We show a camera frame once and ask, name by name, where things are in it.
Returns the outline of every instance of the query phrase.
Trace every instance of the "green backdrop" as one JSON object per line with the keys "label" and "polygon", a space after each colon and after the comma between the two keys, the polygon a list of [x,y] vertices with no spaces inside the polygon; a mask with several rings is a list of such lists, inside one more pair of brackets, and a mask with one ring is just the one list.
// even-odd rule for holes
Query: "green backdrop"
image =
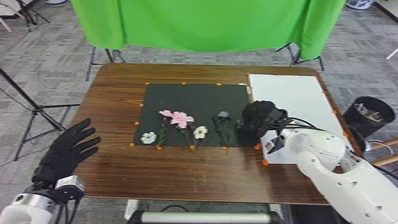
{"label": "green backdrop", "polygon": [[89,43],[198,52],[277,48],[320,56],[345,0],[73,0]]}

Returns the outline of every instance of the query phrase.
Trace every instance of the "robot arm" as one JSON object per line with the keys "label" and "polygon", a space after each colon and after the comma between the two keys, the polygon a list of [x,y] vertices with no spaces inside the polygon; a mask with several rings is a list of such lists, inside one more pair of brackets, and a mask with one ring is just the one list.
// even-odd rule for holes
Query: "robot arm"
{"label": "robot arm", "polygon": [[34,185],[25,190],[6,207],[0,215],[0,224],[46,224],[54,210],[70,200],[80,201],[84,197],[84,182],[73,175],[80,162],[94,155],[102,138],[84,142],[94,134],[87,129],[91,120],[86,119],[62,133],[41,159],[34,171]]}
{"label": "robot arm", "polygon": [[[350,152],[343,140],[270,101],[256,101],[242,112],[242,130],[261,137],[277,131],[285,149],[299,157],[299,169],[347,221],[354,224],[398,224],[398,188],[372,164]],[[334,173],[341,165],[343,173]]]}
{"label": "robot arm", "polygon": [[[299,169],[350,223],[398,223],[398,188],[389,179],[347,149],[341,139],[325,131],[286,129],[285,145],[299,156]],[[333,170],[341,165],[343,173]]]}

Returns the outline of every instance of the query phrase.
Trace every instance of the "black glove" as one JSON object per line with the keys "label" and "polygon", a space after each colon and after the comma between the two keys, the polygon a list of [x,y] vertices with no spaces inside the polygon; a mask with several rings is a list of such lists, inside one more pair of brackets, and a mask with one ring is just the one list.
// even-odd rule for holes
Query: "black glove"
{"label": "black glove", "polygon": [[39,167],[34,171],[34,183],[41,182],[54,186],[59,179],[73,175],[78,163],[82,163],[98,152],[98,147],[94,147],[94,145],[102,142],[100,137],[80,143],[80,141],[96,133],[94,128],[86,130],[89,125],[91,119],[87,118],[64,131],[62,135],[55,139],[50,150],[41,159]]}

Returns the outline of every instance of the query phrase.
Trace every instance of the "wooden table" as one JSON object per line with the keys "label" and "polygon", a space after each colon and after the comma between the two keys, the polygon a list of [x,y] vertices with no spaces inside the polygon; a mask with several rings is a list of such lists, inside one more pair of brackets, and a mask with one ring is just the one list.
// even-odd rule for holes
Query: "wooden table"
{"label": "wooden table", "polygon": [[[87,196],[102,198],[327,204],[295,165],[263,165],[253,148],[130,146],[146,83],[249,83],[247,73],[317,76],[331,105],[331,94],[317,71],[302,67],[109,64],[102,67],[75,116],[93,118],[103,137],[100,152],[78,175]],[[347,125],[338,114],[343,129]]]}

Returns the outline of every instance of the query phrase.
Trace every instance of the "pink flower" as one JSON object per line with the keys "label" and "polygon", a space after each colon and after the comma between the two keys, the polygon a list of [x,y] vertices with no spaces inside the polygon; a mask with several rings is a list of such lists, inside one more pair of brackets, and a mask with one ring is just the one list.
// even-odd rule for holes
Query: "pink flower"
{"label": "pink flower", "polygon": [[169,110],[162,110],[158,113],[160,113],[166,117],[173,117],[173,113],[171,113]]}
{"label": "pink flower", "polygon": [[187,116],[187,113],[174,112],[171,124],[178,124],[180,128],[187,128],[189,122],[194,122],[194,117]]}

